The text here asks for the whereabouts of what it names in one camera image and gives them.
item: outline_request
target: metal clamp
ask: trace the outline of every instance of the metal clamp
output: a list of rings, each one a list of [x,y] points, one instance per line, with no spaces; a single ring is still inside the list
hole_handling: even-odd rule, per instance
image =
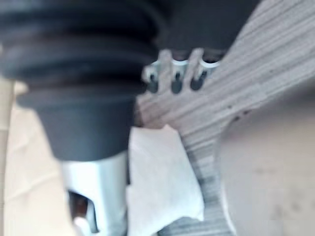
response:
[[[200,59],[197,70],[190,82],[190,88],[194,91],[201,89],[206,78],[209,77],[219,65],[220,61],[205,62],[203,59]]]

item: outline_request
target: silver metal housing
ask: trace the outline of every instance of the silver metal housing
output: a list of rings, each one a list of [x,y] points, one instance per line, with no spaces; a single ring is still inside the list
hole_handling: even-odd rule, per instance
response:
[[[62,174],[67,190],[80,194],[93,202],[99,230],[96,235],[126,235],[127,151],[99,161],[63,162]],[[87,219],[76,217],[73,221],[85,236]]]

